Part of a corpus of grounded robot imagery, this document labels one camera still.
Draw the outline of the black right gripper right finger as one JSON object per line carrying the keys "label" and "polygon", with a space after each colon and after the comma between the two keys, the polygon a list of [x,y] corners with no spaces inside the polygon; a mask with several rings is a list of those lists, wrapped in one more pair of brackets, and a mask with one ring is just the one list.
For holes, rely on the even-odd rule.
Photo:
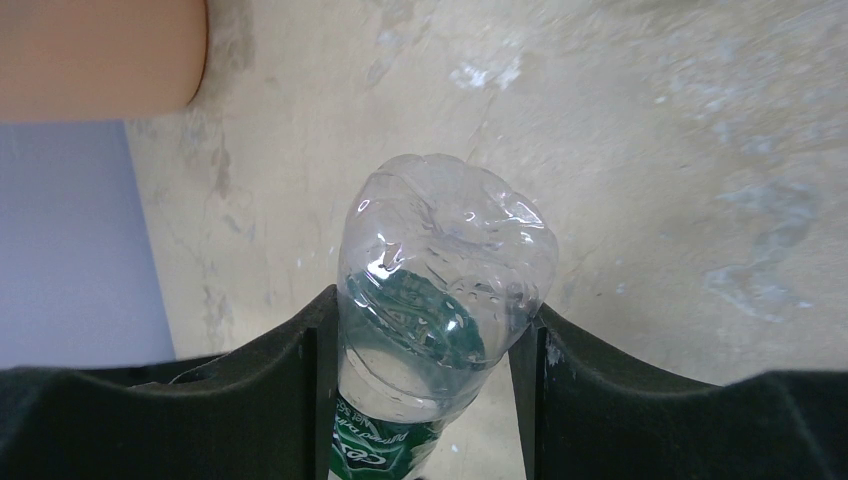
{"label": "black right gripper right finger", "polygon": [[510,348],[530,479],[843,479],[847,375],[716,386],[652,366],[543,306]]}

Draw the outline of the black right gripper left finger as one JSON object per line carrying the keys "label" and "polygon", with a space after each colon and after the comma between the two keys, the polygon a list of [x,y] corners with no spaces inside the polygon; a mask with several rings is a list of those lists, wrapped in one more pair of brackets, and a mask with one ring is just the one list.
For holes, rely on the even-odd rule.
{"label": "black right gripper left finger", "polygon": [[337,296],[225,354],[1,373],[5,479],[324,479]]}

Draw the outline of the clear bottle dark green label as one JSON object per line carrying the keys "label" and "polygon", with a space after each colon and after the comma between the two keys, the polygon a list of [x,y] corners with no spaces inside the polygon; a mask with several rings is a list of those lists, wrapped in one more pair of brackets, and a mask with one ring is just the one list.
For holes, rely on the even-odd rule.
{"label": "clear bottle dark green label", "polygon": [[559,248],[533,202],[444,154],[394,157],[339,249],[334,479],[411,479],[528,328]]}

